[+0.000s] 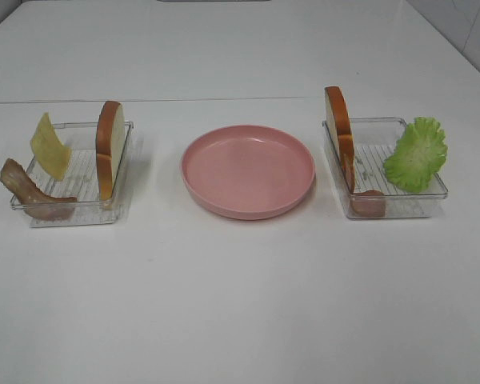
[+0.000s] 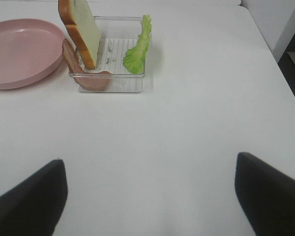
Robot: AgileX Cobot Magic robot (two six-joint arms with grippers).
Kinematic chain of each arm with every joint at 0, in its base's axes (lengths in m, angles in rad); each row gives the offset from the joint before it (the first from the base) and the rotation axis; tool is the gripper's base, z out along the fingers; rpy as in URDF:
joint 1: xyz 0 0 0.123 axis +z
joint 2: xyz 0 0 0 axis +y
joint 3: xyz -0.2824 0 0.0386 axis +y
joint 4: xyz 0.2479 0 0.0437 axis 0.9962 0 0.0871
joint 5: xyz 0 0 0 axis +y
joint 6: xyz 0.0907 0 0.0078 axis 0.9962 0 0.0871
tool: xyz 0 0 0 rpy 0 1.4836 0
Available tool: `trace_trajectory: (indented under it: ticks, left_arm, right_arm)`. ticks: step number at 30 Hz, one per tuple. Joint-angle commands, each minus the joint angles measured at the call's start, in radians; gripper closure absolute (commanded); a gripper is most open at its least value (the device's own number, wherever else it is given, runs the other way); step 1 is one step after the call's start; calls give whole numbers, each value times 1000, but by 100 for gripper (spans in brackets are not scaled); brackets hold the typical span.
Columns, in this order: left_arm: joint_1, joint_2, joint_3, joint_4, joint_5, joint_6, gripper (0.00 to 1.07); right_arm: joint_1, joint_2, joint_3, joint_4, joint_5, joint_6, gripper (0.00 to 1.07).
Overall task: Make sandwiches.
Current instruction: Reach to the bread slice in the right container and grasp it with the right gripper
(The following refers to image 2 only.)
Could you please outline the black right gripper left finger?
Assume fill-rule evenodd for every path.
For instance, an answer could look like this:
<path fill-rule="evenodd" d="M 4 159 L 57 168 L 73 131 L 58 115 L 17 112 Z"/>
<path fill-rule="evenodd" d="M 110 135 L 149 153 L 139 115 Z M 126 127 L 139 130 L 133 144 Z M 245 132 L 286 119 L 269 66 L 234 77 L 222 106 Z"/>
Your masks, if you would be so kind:
<path fill-rule="evenodd" d="M 64 161 L 50 161 L 0 196 L 0 236 L 51 236 L 68 196 Z"/>

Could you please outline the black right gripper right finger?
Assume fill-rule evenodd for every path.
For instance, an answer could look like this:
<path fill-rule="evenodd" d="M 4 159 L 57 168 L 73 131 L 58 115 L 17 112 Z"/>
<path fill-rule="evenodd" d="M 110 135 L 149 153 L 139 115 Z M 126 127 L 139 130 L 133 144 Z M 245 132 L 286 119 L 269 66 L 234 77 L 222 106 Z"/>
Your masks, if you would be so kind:
<path fill-rule="evenodd" d="M 256 235 L 295 236 L 295 179 L 248 152 L 240 152 L 235 192 Z"/>

